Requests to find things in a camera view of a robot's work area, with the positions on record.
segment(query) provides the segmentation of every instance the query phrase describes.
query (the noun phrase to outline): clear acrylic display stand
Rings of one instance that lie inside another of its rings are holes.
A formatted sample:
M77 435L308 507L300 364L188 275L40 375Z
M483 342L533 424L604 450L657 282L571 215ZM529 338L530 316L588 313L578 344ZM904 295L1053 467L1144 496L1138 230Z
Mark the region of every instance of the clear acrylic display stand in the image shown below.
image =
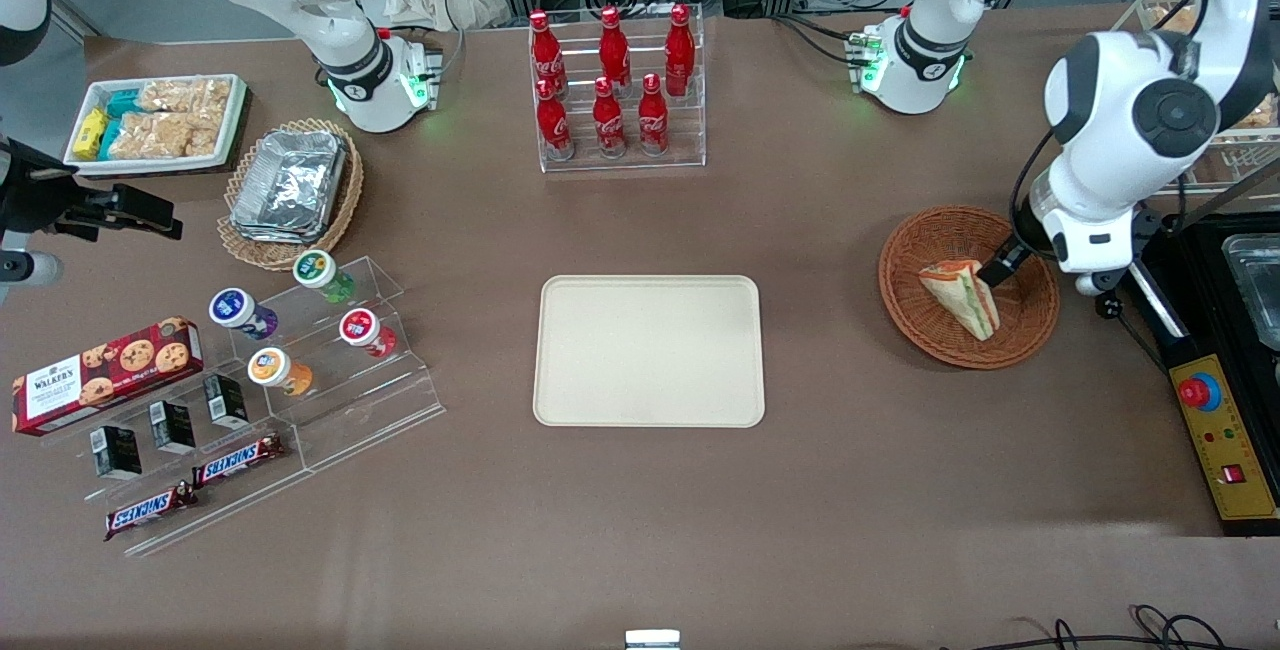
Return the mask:
M703 27L703 8L690 6L689 28L694 35L694 73L689 79L689 93L684 99L667 97L668 132L671 143L659 157L649 157L640 150L640 79L648 72L663 77L666 88L666 45L671 29L671 3L635 8L632 15L622 19L622 32L631 47L631 95L618 99L622 123L627 138L627 152L622 157L604 157L595 141L595 78L600 75L600 22L589 9L548 12L552 32L559 40L568 77L568 95L562 100L568 116L568 131L575 152L567 161L552 161L547 145L538 131L534 116L534 138L538 139L538 161L543 171L575 170L628 170L628 168L680 168L707 164L707 38ZM529 31L530 44L532 29ZM538 79L532 55L529 56L531 81ZM538 107L538 95L534 95Z
M279 296L260 299L260 305L273 308L279 317L279 328L266 340L253 342L242 331L230 331L230 357L225 351L220 358L206 356L201 374L41 439L47 449L63 450L70 458L68 462L84 468L84 500L101 511L97 532L106 532L106 513L164 493L179 480L191 482L191 468L269 432L280 434L289 449L287 454L211 482L197 491L196 505L165 513L111 540L124 548L125 555L155 553L444 412L426 363L413 354L399 313L390 305L390 299L403 294L401 287L367 257L347 264L343 270L356 281L356 292L348 302L330 305L306 287L292 287ZM387 357L370 357L339 339L338 322L355 307L370 308L383 326L396 331L396 348ZM198 325L216 328L210 321ZM257 386L250 381L244 363L266 345L282 348L294 363L310 367L314 374L311 389L291 398L278 386ZM248 427L228 430L210 422L204 379L215 374L241 385ZM148 418L148 408L155 400L169 400L188 409L198 444L196 450L179 456L155 448ZM88 435L108 425L136 432L141 476L110 480L93 472Z

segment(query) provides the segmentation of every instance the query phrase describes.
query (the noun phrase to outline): emergency stop button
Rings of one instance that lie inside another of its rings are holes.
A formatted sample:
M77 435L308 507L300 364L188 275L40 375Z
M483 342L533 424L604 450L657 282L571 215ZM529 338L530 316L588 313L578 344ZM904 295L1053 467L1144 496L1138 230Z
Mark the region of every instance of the emergency stop button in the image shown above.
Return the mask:
M1222 404L1222 388L1213 376L1197 372L1178 384L1178 399L1201 412L1212 413Z

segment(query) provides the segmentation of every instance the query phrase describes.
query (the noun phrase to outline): brown table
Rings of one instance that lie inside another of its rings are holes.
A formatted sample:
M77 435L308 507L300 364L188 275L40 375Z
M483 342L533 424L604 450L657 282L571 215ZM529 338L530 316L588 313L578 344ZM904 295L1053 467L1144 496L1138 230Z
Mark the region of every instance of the brown table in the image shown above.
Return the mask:
M1033 636L1019 618L1133 631L1135 601L1274 646L1280 546L1217 537L1165 377L1120 328L1064 284L1042 353L964 372L909 345L876 289L910 212L1002 207L1053 59L1117 13L989 13L928 116L854 97L781 27L714 22L708 166L645 180L540 175L524 31L475 35L442 111L357 136L365 196L339 248L407 287L448 413L142 560L102 545L78 470L4 435L5 646L617 647L671 626L691 649L964 647ZM293 41L87 50L91 77L238 72L250 138L339 120ZM142 182L182 202L182 243L37 241L67 276L10 294L0 375L202 317L219 287L284 289L223 252L223 182ZM754 278L764 421L540 426L538 298L558 273Z

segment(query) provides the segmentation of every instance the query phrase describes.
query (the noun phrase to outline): black product box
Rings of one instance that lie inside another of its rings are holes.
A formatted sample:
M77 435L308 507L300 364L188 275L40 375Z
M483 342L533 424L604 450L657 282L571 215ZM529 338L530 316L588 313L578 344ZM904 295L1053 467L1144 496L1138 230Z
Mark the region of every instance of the black product box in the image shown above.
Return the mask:
M209 418L223 427L248 426L248 412L244 409L244 394L239 383L221 375L205 377L205 399L209 400Z
M191 453L196 449L196 431L191 427L191 413L173 403L151 403L151 438L157 450L165 453Z
M138 440L127 427L97 427L88 435L88 448L99 477L129 480L142 473Z

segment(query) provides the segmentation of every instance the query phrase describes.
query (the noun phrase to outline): aluminum foil container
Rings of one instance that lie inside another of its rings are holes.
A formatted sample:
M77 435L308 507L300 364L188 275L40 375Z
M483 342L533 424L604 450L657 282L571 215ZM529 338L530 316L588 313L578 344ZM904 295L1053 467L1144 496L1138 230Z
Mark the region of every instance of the aluminum foil container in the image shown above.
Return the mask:
M346 157L344 141L332 132L269 132L244 173L232 226L248 241L319 241L329 229Z

